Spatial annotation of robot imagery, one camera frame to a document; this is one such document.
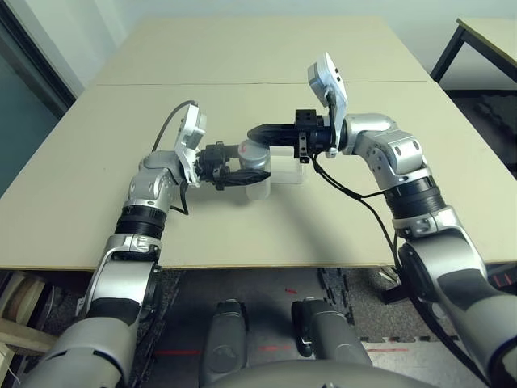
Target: black cable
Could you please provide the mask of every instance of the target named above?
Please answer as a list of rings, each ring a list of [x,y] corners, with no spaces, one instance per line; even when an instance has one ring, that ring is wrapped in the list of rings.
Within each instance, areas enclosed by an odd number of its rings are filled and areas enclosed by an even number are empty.
[[[183,206],[183,209],[177,208],[176,206],[171,206],[170,208],[180,212],[181,214],[185,214],[188,216],[188,207],[187,207],[187,198],[185,194],[187,193],[188,189],[188,182],[186,180],[182,181],[182,183],[179,185],[179,198],[181,199],[181,205]]]
[[[485,376],[481,373],[479,368],[476,366],[474,361],[463,352],[458,345],[454,343],[454,341],[449,337],[449,335],[445,332],[445,330],[442,328],[442,326],[438,323],[436,318],[431,314],[431,312],[427,309],[427,307],[417,298],[415,293],[413,292],[412,288],[410,287],[410,281],[407,278],[406,274],[404,273],[404,270],[402,268],[402,265],[398,259],[397,254],[397,235],[395,234],[393,238],[393,242],[391,238],[389,237],[388,231],[386,230],[384,222],[380,219],[379,214],[376,212],[376,210],[367,202],[363,200],[363,198],[369,198],[372,196],[378,196],[382,194],[383,192],[374,192],[373,194],[369,194],[367,196],[363,196],[361,194],[358,194],[357,192],[353,192],[349,188],[344,187],[340,182],[332,178],[324,169],[323,167],[317,162],[317,156],[311,155],[311,159],[313,161],[314,170],[327,182],[329,183],[333,188],[337,188],[340,192],[343,194],[349,196],[350,198],[357,200],[368,210],[370,210],[379,223],[380,228],[382,229],[382,233],[386,238],[386,242],[388,243],[389,249],[391,250],[391,253],[393,255],[393,260],[395,262],[395,268],[397,269],[397,273],[400,277],[401,284],[406,290],[406,295],[413,303],[414,308],[417,310],[418,314],[422,318],[423,322],[431,329],[433,334],[436,335],[436,337],[445,345],[445,347],[451,352],[467,369],[469,369],[477,378],[479,378],[483,383],[485,383],[487,386],[490,386],[488,381],[486,380]]]
[[[360,200],[362,198],[371,198],[373,196],[380,196],[384,194],[383,192],[373,192],[372,194],[359,194],[358,192],[354,192],[350,188],[346,188],[340,182],[338,182],[336,179],[332,178],[325,170],[323,170],[323,167],[320,165],[320,163],[317,162],[317,157],[319,154],[311,155],[311,159],[313,161],[314,170],[321,175],[322,177],[325,176],[327,179],[327,182],[332,184],[335,188],[337,188],[339,191],[343,192],[344,194],[348,195],[349,197],[353,198],[354,200]]]
[[[154,141],[154,145],[153,145],[153,148],[151,149],[151,152],[156,151],[156,149],[158,148],[158,144],[160,144],[160,140],[162,139],[163,133],[165,132],[167,125],[169,125],[169,123],[172,120],[172,118],[174,117],[174,115],[176,113],[178,113],[178,111],[181,108],[186,107],[187,105],[196,105],[197,106],[197,102],[192,99],[189,99],[188,101],[183,101],[180,105],[178,105],[176,108],[174,108],[172,110],[172,112],[169,114],[169,116],[164,121],[162,128],[160,129],[160,132],[158,132],[158,135],[156,136],[156,140]]]
[[[490,386],[488,380],[486,380],[485,376],[479,370],[474,361],[463,351],[460,349],[458,345],[452,340],[452,338],[445,332],[443,327],[439,324],[433,314],[427,309],[425,304],[421,302],[414,291],[410,286],[410,280],[408,279],[404,268],[401,265],[401,262],[398,258],[397,253],[397,240],[398,236],[395,234],[393,236],[393,244],[392,244],[392,254],[393,260],[395,262],[395,268],[397,269],[397,274],[401,280],[401,285],[404,287],[406,291],[407,297],[410,299],[411,303],[413,303],[413,307],[417,310],[420,318],[422,318],[423,322],[431,329],[434,335],[445,345],[445,348],[448,349],[460,362],[463,364],[470,372],[472,372],[477,378],[479,378],[486,386]]]

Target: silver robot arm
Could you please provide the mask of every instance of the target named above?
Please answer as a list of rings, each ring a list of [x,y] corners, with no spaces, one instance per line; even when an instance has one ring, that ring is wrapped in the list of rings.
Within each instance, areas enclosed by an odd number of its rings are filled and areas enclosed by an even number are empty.
[[[446,205],[422,146],[378,114],[345,119],[353,151],[368,164],[393,214],[398,250],[417,296],[438,303],[477,367],[495,382],[517,379],[517,297],[494,289],[452,206]]]
[[[174,188],[180,186],[184,194],[187,187],[199,187],[204,181],[222,190],[270,176],[260,169],[230,171],[226,162],[231,158],[246,165],[239,145],[218,142],[198,150],[205,121],[196,105],[188,105],[174,151],[154,151],[141,161],[115,233],[107,240],[86,292],[82,319],[42,357],[23,382],[24,388],[127,385],[139,322],[159,304],[158,259]]]
[[[328,53],[309,67],[308,79],[329,107],[328,116],[296,110],[294,124],[263,124],[248,137],[268,146],[293,146],[302,163],[316,162],[322,152],[333,158],[335,146],[363,158],[391,208],[397,236],[406,241],[398,254],[411,288],[421,300],[441,306],[489,381],[504,386],[502,379],[517,380],[517,297],[487,282],[485,265],[456,212],[443,201],[418,140],[387,116],[346,115],[343,79]]]

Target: table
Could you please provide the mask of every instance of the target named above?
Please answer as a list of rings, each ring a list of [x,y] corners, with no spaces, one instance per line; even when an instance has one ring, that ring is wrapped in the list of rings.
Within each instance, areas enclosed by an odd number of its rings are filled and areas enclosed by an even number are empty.
[[[325,51],[345,82],[431,80],[378,17],[269,16],[149,19],[93,83],[306,84]]]
[[[458,28],[431,71],[439,82],[464,42],[517,82],[517,19],[456,20]]]
[[[515,260],[515,180],[439,86],[350,82],[347,92],[350,112],[382,112],[417,136],[444,199],[484,259]],[[185,99],[196,99],[208,116],[201,146],[238,142],[257,124],[289,123],[296,108],[319,106],[310,87],[297,84],[89,88],[0,200],[2,266],[94,268],[140,159]],[[174,144],[174,132],[162,147]],[[321,162],[357,192],[376,191],[359,157]],[[373,216],[312,171],[302,185],[275,185],[265,201],[249,202],[243,188],[216,192],[208,185],[189,190],[187,199],[191,216],[167,218],[160,260],[166,268],[393,263]],[[390,226],[384,201],[370,203]]]

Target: wall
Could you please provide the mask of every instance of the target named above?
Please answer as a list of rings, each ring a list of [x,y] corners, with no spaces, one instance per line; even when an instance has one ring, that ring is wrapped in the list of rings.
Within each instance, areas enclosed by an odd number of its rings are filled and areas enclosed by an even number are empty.
[[[380,15],[430,71],[458,16],[515,18],[515,0],[8,0],[38,45],[79,94],[145,16]],[[515,84],[469,47],[445,89],[509,89]]]

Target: table leg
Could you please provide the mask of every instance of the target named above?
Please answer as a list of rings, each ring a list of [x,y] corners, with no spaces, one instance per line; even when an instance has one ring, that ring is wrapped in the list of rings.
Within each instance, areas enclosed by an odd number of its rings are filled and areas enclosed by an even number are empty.
[[[431,71],[431,78],[433,78],[436,82],[439,82],[440,79],[442,79],[443,75],[456,57],[458,51],[460,51],[464,42],[462,39],[464,32],[465,29],[462,26],[458,26],[438,62],[436,62],[435,67]]]
[[[381,297],[385,305],[391,305],[392,303],[407,299],[407,293],[402,285],[398,285],[397,287],[383,291]]]

